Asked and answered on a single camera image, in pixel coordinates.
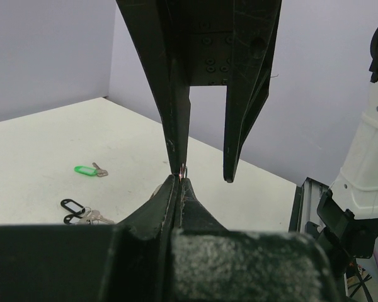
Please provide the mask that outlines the metal key organiser red handle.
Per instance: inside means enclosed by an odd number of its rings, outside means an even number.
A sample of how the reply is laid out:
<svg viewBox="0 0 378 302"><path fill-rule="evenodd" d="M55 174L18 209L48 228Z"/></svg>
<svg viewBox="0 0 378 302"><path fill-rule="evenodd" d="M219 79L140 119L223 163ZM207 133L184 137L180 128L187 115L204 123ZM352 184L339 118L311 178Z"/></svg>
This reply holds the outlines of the metal key organiser red handle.
<svg viewBox="0 0 378 302"><path fill-rule="evenodd" d="M182 181L187 176L187 167L185 164L181 165L180 171L178 173L178 179L179 181ZM158 193L158 191L161 189L163 184L158 185L155 190L152 192L150 198L155 197L155 195Z"/></svg>

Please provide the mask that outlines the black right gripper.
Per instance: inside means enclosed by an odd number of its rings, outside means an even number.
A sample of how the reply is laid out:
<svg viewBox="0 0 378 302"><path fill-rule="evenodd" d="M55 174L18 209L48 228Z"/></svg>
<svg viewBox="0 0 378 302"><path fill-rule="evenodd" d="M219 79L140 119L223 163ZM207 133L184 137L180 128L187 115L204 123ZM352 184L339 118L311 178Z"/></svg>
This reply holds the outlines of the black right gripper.
<svg viewBox="0 0 378 302"><path fill-rule="evenodd" d="M169 166L186 165L190 87L226 86L223 176L270 87L281 1L117 1L159 112Z"/></svg>

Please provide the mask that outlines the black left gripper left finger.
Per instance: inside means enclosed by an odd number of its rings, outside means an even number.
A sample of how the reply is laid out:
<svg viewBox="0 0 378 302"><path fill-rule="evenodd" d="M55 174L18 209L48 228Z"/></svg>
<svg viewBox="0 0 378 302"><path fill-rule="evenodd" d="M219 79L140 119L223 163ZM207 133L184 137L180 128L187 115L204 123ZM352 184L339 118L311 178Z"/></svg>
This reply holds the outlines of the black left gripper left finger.
<svg viewBox="0 0 378 302"><path fill-rule="evenodd" d="M175 214L176 176L118 224L114 301L161 301Z"/></svg>

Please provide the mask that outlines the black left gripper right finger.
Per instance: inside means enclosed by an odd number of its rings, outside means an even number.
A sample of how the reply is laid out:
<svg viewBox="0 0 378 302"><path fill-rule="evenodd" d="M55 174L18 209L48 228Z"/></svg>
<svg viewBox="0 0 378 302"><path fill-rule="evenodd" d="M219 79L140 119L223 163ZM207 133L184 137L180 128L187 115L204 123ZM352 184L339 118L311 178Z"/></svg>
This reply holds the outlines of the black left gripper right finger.
<svg viewBox="0 0 378 302"><path fill-rule="evenodd" d="M229 231L184 181L173 231L175 301L336 301L322 249L310 236Z"/></svg>

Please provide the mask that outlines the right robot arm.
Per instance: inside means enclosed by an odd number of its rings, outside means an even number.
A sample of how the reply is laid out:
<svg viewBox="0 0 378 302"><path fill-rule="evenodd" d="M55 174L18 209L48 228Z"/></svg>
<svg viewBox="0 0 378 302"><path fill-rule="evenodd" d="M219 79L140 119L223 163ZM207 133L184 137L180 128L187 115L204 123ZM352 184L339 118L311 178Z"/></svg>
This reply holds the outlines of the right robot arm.
<svg viewBox="0 0 378 302"><path fill-rule="evenodd" d="M190 88L226 86L223 177L233 182L242 147L269 95L280 1L119 1L161 117L171 173L186 172ZM347 157L323 195L320 240L369 258L378 237L378 28L371 90Z"/></svg>

